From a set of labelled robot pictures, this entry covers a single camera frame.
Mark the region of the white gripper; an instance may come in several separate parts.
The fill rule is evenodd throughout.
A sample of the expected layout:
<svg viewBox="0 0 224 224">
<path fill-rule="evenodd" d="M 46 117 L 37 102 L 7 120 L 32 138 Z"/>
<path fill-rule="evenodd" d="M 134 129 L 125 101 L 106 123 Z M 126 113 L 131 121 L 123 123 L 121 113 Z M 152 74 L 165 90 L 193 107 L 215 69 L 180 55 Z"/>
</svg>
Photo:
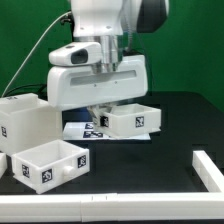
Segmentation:
<svg viewBox="0 0 224 224">
<path fill-rule="evenodd" d="M 87 107 L 98 120 L 98 104 L 144 96 L 148 91 L 145 57 L 127 56 L 115 72 L 94 74 L 91 66 L 52 67 L 48 73 L 49 104 L 59 111 Z"/>
</svg>

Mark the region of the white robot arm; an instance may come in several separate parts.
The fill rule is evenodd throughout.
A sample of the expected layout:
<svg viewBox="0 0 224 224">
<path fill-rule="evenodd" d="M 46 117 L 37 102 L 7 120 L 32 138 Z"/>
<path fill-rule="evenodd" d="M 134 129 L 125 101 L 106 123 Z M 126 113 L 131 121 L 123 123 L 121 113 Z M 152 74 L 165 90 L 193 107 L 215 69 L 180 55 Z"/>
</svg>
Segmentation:
<svg viewBox="0 0 224 224">
<path fill-rule="evenodd" d="M 71 0 L 74 41 L 49 54 L 48 102 L 65 111 L 141 97 L 148 91 L 145 57 L 122 44 L 124 34 L 153 33 L 169 0 Z"/>
</svg>

